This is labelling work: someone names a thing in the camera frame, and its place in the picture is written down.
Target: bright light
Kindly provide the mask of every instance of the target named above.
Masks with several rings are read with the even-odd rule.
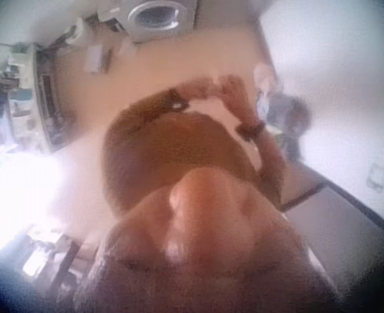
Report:
[[[53,156],[11,155],[0,167],[0,249],[24,227],[43,223],[62,182]]]

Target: washing machine door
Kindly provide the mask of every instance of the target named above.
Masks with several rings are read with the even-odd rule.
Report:
[[[164,32],[180,28],[186,17],[187,8],[180,3],[156,0],[133,8],[127,22],[138,31]]]

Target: person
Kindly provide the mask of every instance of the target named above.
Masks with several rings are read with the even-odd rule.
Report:
[[[262,160],[217,121],[218,97]],[[199,78],[121,112],[106,134],[105,193],[118,223],[73,298],[76,312],[333,312],[334,296],[280,212],[285,162],[242,79]]]

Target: nose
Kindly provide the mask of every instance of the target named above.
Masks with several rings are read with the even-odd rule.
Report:
[[[173,218],[166,241],[170,262],[197,271],[230,271],[254,249],[254,230],[248,220],[248,189],[217,168],[198,168],[186,174],[170,194]]]

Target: wall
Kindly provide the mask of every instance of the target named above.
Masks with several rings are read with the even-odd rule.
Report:
[[[77,16],[96,12],[98,0],[0,0],[0,43],[51,44],[70,27]],[[9,48],[0,46],[0,68]]]
[[[303,97],[312,129],[303,162],[384,218],[384,1],[279,0],[260,22],[285,92]]]

